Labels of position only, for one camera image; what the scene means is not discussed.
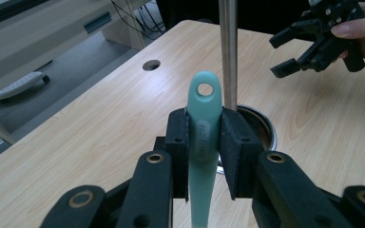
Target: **metal rod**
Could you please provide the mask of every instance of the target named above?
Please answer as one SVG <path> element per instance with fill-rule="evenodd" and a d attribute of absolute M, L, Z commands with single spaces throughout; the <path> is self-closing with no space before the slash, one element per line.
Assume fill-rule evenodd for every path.
<path fill-rule="evenodd" d="M 237 110 L 237 0 L 219 0 L 224 107 Z"/>

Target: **wire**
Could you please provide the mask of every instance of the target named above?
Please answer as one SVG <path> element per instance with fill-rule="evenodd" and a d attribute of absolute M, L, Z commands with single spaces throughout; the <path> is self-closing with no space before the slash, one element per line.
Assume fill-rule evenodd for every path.
<path fill-rule="evenodd" d="M 117 11 L 118 15 L 121 17 L 121 19 L 123 20 L 123 22 L 128 25 L 130 28 L 140 32 L 144 37 L 146 37 L 147 39 L 150 39 L 150 40 L 156 40 L 156 39 L 153 39 L 151 37 L 149 37 L 148 35 L 144 34 L 142 31 L 138 30 L 137 28 L 129 25 L 129 23 L 124 19 L 124 17 L 121 15 L 120 13 L 120 10 L 125 13 L 127 16 L 129 16 L 130 18 L 132 18 L 132 20 L 135 20 L 137 23 L 139 23 L 139 25 L 143 28 L 146 28 L 146 29 L 149 29 L 148 27 L 146 27 L 141 21 L 139 21 L 135 16 L 132 16 L 130 13 L 128 13 L 127 11 L 125 11 L 124 9 L 122 9 L 120 6 L 118 6 L 114 0 L 111 0 L 111 3 L 112 5 L 114 6 L 115 10 Z"/>
<path fill-rule="evenodd" d="M 151 21 L 151 23 L 153 23 L 154 24 L 154 26 L 152 27 L 152 28 L 150 28 L 148 25 L 147 25 L 147 23 L 145 22 L 145 19 L 147 20 L 147 21 L 149 21 L 150 22 L 150 19 L 148 19 L 145 15 L 144 15 L 144 13 L 142 12 L 142 10 L 141 9 L 138 9 L 138 12 L 139 12 L 139 15 L 141 16 L 141 19 L 142 19 L 142 21 L 143 21 L 143 23 L 144 23 L 144 28 L 145 29 L 148 29 L 148 30 L 150 30 L 151 32 L 159 32 L 159 33 L 161 33 L 161 34 L 164 34 L 164 31 L 162 30 L 162 28 L 164 28 L 164 23 L 163 22 L 161 22 L 161 23 L 156 23 L 155 22 L 155 20 L 153 19 L 153 17 L 151 17 L 153 20 Z"/>

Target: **light green plastic part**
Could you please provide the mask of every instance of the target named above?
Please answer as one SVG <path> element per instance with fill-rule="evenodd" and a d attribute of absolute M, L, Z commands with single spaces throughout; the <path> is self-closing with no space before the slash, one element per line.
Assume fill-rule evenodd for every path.
<path fill-rule="evenodd" d="M 201 84 L 212 86 L 212 92 L 202 95 Z M 219 159 L 221 118 L 221 84 L 210 71 L 194 75 L 188 93 L 189 166 L 188 186 L 192 227 L 207 227 L 210 202 Z"/>

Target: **robotic hand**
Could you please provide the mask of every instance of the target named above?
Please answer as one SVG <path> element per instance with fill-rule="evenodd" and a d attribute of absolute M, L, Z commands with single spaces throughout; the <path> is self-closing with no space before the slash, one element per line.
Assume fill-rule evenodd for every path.
<path fill-rule="evenodd" d="M 274 48 L 278 48 L 299 35 L 310 35 L 314 43 L 298 60 L 291 59 L 272 67 L 275 76 L 283 78 L 309 68 L 320 72 L 344 50 L 349 52 L 343 59 L 349 71 L 357 72 L 364 68 L 363 56 L 356 41 L 340 39 L 331 33 L 334 25 L 364 17 L 357 1 L 309 0 L 309 3 L 311 9 L 301 14 L 300 21 L 274 35 L 269 42 Z"/>

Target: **wooden tabletop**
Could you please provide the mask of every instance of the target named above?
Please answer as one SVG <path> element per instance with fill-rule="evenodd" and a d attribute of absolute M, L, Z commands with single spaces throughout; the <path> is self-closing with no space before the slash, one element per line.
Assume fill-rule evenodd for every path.
<path fill-rule="evenodd" d="M 239 30 L 238 103 L 266 115 L 277 150 L 291 156 L 319 187 L 341 196 L 365 185 L 365 68 L 342 61 L 315 73 L 277 79 L 270 67 L 298 58 L 311 43 L 279 49 L 271 35 Z M 160 61 L 154 70 L 143 65 Z M 38 227 L 68 190 L 106 191 L 132 177 L 139 157 L 164 136 L 168 114 L 186 106 L 192 76 L 221 79 L 220 27 L 184 21 L 0 155 L 0 227 Z M 256 227 L 251 200 L 232 201 L 216 178 L 209 227 Z M 174 227 L 189 227 L 189 203 L 174 199 Z"/>

